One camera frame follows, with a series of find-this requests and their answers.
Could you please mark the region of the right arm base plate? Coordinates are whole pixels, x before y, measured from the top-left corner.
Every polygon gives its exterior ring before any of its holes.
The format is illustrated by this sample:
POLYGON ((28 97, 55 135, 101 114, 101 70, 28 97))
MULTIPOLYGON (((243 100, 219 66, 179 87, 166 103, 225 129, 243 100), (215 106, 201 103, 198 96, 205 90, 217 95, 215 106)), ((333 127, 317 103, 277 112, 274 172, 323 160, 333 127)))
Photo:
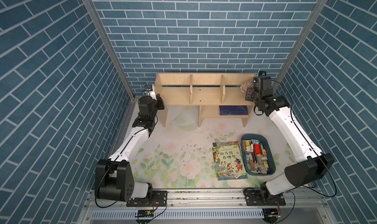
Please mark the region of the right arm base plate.
POLYGON ((270 195, 267 190, 245 188, 243 195, 247 206, 285 206, 286 202, 282 194, 270 195))

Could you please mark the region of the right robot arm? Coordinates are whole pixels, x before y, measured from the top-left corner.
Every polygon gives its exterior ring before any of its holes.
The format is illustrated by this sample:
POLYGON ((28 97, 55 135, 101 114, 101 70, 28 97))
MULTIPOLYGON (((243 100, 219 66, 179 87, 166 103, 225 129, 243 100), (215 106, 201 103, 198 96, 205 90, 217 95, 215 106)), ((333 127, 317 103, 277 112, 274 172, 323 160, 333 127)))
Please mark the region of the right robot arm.
POLYGON ((281 175, 261 185, 260 193, 266 198, 322 179, 329 174, 334 163, 333 156, 323 153, 297 122, 291 101, 283 95, 274 95, 272 83, 271 77, 254 77, 253 87, 247 89, 245 100, 253 102, 254 106, 278 127, 290 145, 296 163, 286 167, 281 175))

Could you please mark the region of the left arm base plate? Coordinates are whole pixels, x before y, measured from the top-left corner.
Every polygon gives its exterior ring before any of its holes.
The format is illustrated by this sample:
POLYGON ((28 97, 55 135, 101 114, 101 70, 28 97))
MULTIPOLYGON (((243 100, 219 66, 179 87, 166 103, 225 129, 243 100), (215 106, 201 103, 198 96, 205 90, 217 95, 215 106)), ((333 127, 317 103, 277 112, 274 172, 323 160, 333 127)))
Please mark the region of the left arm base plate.
POLYGON ((127 207, 166 207, 167 205, 166 190, 154 190, 144 198, 133 198, 127 202, 127 207))

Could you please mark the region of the light wooden bookshelf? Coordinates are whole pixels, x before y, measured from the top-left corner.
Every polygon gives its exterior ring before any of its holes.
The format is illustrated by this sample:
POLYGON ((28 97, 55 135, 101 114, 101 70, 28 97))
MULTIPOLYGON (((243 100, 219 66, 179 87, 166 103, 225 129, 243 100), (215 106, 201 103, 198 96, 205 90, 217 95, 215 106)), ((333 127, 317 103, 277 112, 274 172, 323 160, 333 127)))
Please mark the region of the light wooden bookshelf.
POLYGON ((198 125, 204 118, 240 118, 246 127, 253 114, 254 103, 245 101, 241 85, 256 75, 248 73, 160 73, 154 90, 164 101, 160 111, 163 126, 167 123, 168 106, 198 106, 198 125), (247 106, 244 116, 221 116, 220 106, 247 106))

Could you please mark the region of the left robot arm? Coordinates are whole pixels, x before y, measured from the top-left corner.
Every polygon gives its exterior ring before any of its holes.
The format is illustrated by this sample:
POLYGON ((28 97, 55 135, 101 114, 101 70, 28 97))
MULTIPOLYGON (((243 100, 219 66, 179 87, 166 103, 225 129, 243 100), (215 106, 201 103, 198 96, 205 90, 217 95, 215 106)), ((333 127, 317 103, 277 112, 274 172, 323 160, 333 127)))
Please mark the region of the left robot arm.
POLYGON ((154 201, 150 183, 136 182, 131 162, 140 147, 149 139, 157 122, 157 112, 165 108, 159 94, 150 93, 138 100, 139 113, 128 137, 107 159, 95 168, 95 199, 128 202, 132 199, 154 201))

